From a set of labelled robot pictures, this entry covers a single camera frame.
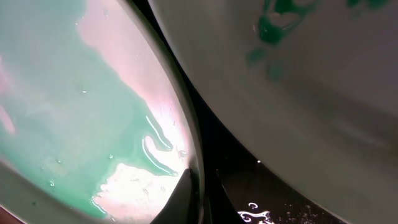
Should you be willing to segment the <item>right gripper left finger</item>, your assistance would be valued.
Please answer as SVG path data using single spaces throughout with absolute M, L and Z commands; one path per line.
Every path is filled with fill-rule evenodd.
M 174 191 L 151 224 L 197 224 L 197 185 L 191 169 L 185 169 Z

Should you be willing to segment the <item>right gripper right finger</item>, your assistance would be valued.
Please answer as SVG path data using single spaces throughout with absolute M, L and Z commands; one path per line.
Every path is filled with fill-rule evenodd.
M 208 223 L 242 224 L 243 220 L 229 200 L 218 177 L 217 171 L 210 170 L 205 177 L 206 208 L 208 211 L 208 218 L 206 218 L 206 220 Z

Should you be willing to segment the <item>white plate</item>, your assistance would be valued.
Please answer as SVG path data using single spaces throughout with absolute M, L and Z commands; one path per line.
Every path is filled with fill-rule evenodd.
M 1 1 L 1 208 L 23 223 L 150 223 L 205 177 L 182 76 L 131 2 Z

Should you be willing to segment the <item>mint plate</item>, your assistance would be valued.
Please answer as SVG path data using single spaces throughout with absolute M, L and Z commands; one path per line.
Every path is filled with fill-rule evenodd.
M 397 0 L 151 1 L 236 139 L 349 223 L 397 222 Z

